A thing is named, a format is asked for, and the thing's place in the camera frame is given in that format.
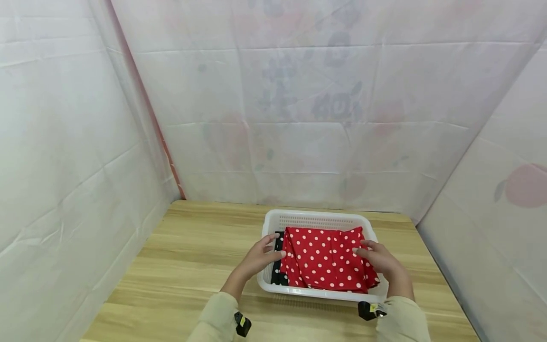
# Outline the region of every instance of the wooden table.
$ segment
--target wooden table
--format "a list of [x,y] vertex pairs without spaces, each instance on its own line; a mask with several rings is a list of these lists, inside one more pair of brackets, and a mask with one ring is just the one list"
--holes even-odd
[[[260,239],[272,207],[176,201],[152,233],[82,342],[181,342],[208,298]],[[434,341],[477,341],[407,216],[357,212],[408,268]],[[240,310],[253,322],[236,341],[375,341],[376,322],[355,303],[264,292],[252,278]]]

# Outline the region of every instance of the black device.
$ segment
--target black device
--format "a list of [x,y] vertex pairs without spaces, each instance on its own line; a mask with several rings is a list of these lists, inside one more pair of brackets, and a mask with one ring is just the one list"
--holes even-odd
[[234,319],[236,320],[236,333],[239,336],[247,337],[251,329],[251,321],[239,311],[234,314]]
[[359,317],[365,321],[372,321],[375,318],[384,317],[387,315],[386,310],[380,303],[359,302],[357,304]]

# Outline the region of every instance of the person's left hand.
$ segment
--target person's left hand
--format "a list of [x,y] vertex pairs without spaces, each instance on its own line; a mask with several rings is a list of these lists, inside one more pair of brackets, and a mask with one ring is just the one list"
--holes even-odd
[[279,233],[270,234],[254,244],[234,272],[240,273],[246,280],[262,271],[268,264],[281,260],[287,254],[285,251],[271,252],[274,248],[268,246],[279,237]]

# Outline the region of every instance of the person's right hand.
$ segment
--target person's right hand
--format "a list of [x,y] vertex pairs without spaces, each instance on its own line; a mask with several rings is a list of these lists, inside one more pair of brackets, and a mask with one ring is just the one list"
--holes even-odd
[[361,245],[364,248],[354,248],[353,253],[368,259],[374,270],[382,273],[387,281],[391,282],[391,279],[398,275],[406,275],[404,266],[384,245],[370,240],[361,241]]

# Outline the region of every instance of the folded clothing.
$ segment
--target folded clothing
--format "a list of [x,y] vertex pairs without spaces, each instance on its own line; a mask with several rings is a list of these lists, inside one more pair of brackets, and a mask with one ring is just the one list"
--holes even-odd
[[368,260],[354,254],[363,228],[350,231],[287,227],[280,272],[289,286],[368,293],[380,283]]

